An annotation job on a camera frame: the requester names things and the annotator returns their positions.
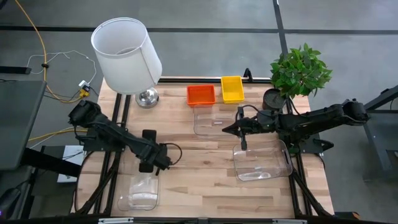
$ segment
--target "lamp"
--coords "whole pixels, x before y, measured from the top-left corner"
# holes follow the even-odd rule
[[[91,44],[112,90],[135,94],[143,108],[157,104],[159,96],[153,87],[162,75],[162,64],[142,22],[131,18],[108,20],[94,30]]]

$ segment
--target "gray floor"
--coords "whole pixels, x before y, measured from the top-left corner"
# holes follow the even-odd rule
[[[114,17],[134,17],[147,27],[276,29],[272,0],[21,0],[37,26],[95,27]],[[279,0],[285,29],[396,30],[395,0]],[[0,25],[28,26],[14,1],[0,11]],[[41,32],[48,52],[77,50],[96,60],[89,32]],[[269,64],[280,54],[278,34],[150,33],[164,68],[164,75],[240,75],[249,67],[256,77],[269,77]],[[321,59],[334,70],[326,88],[310,97],[312,109],[347,98],[367,102],[398,84],[397,35],[286,35],[288,47],[304,42],[322,52]],[[0,31],[0,65],[25,66],[42,49],[34,32]],[[53,91],[72,95],[82,79],[92,76],[91,63],[79,55],[70,60],[58,56],[50,63],[49,85]],[[32,61],[34,71],[41,59]],[[102,74],[93,87],[99,90]],[[42,75],[6,76],[40,80]],[[398,108],[398,102],[392,105]],[[74,105],[44,98],[32,136],[66,128]],[[375,169],[372,150],[362,127],[342,126],[321,133],[335,143],[325,153],[326,175],[336,211],[355,211],[365,220],[398,223],[398,184],[364,183],[362,174]],[[54,137],[46,145],[76,144],[71,134]],[[13,175],[22,179],[22,175]],[[51,209],[70,200],[65,192],[47,192],[51,200],[38,200],[34,215],[61,215]]]

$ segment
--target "wooden tabletop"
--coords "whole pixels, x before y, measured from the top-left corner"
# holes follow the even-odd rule
[[[272,88],[267,84],[244,84],[244,104],[261,107],[262,95]],[[232,148],[240,141],[234,136],[206,138],[193,130],[193,110],[186,103],[187,84],[161,83],[156,86],[160,100],[151,109],[142,109],[132,97],[127,128],[141,136],[143,129],[157,130],[157,142],[173,142],[183,150],[178,164],[159,175],[159,199],[150,211],[120,211],[118,200],[131,178],[128,167],[134,155],[126,151],[122,155],[116,185],[112,216],[119,217],[212,217],[212,218],[293,218],[289,180],[278,177],[268,180],[242,182],[235,176]],[[222,103],[221,87],[215,84],[216,101]],[[102,112],[112,117],[116,93],[105,81],[102,84],[98,104]],[[307,97],[294,99],[300,113],[310,110]],[[119,120],[123,110],[120,109]],[[245,110],[249,116],[251,109]],[[248,142],[275,141],[277,135],[256,134],[248,136]],[[175,161],[180,152],[169,147],[168,155]],[[90,197],[100,179],[104,153],[91,155],[83,167],[78,183],[78,208]],[[330,213],[333,213],[328,183],[321,160],[311,154],[303,155],[308,188]],[[297,186],[300,208],[304,212],[302,192]],[[107,189],[104,193],[105,204]]]

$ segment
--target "potted plant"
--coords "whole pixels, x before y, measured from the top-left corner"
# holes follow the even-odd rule
[[[294,98],[296,95],[308,96],[311,92],[316,96],[318,89],[330,81],[332,70],[318,59],[320,54],[304,44],[303,49],[301,46],[290,49],[286,56],[281,54],[271,63],[271,82],[280,90],[281,96]]]

